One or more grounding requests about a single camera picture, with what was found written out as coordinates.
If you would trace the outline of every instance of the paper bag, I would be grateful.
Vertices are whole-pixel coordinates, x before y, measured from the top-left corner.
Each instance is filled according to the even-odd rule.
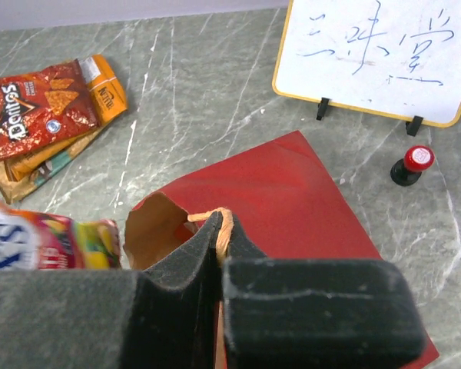
[[[231,209],[272,258],[380,258],[306,138],[295,131],[146,197],[127,220],[125,250],[134,268],[148,268],[190,238],[188,214],[219,207]],[[420,369],[438,357],[429,340],[424,355],[405,368]]]

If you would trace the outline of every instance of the stack of snack bags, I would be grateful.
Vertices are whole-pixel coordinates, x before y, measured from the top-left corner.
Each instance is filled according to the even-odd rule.
[[[102,219],[13,210],[0,202],[0,271],[120,268],[118,228]]]
[[[0,192],[22,200],[128,109],[102,55],[0,78]]]

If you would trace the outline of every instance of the black clip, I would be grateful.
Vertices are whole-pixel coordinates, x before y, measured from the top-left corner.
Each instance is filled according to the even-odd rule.
[[[317,109],[316,119],[320,121],[323,119],[324,115],[326,114],[326,109],[328,108],[328,104],[330,103],[329,98],[321,98],[321,102],[319,108]]]
[[[412,121],[408,121],[406,123],[406,133],[409,135],[409,136],[413,136],[415,137],[416,134],[418,133],[418,130],[420,129],[420,127],[422,126],[422,121],[423,121],[423,118],[422,117],[419,117],[418,115],[415,115],[413,117],[413,120]]]

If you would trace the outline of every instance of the gray marble surface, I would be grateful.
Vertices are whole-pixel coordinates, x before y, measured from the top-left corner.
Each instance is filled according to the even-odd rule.
[[[408,279],[441,358],[461,368],[461,121],[408,137],[403,123],[276,96],[284,10],[0,32],[0,76],[102,53],[130,111],[20,205],[123,225],[146,194],[190,171],[300,129],[379,248]],[[411,188],[391,165],[430,144]]]

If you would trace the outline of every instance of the white wall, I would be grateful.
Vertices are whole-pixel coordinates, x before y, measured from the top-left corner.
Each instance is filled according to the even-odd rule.
[[[286,7],[288,0],[0,0],[0,30]]]

